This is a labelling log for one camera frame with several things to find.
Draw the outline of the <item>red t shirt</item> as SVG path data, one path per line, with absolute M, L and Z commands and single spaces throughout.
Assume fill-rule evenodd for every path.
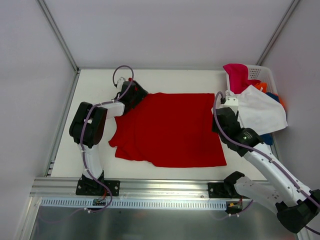
M 220 138 L 212 131 L 213 93 L 150 93 L 115 118 L 109 140 L 117 158 L 162 168 L 227 165 Z

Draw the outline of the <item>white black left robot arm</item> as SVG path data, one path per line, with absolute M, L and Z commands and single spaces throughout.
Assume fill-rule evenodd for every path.
M 77 182 L 78 196 L 118 196 L 120 182 L 105 180 L 98 145 L 107 119 L 121 117 L 134 109 L 148 92 L 132 78 L 124 81 L 111 101 L 98 104 L 81 102 L 69 128 L 69 135 L 81 152 L 83 173 Z

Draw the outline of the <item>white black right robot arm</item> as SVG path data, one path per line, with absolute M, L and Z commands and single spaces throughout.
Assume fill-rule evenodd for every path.
M 273 155 L 262 138 L 251 128 L 241 127 L 238 116 L 229 107 L 213 110 L 213 132 L 227 147 L 252 164 L 272 185 L 273 190 L 255 183 L 235 171 L 224 179 L 224 193 L 235 198 L 248 197 L 273 212 L 290 232 L 299 233 L 320 213 L 320 191 L 312 190 Z

